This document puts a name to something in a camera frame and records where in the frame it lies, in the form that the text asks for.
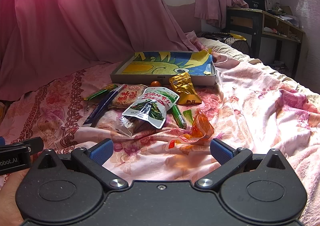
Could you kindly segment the person's left hand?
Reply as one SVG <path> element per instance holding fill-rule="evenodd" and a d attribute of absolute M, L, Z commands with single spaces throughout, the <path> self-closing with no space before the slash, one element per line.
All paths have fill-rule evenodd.
<path fill-rule="evenodd" d="M 15 195 L 16 191 L 28 173 L 29 169 L 14 172 L 9 177 L 0 191 L 1 208 L 0 208 L 0 222 L 1 225 L 16 226 L 21 225 L 23 218 L 16 205 Z"/>

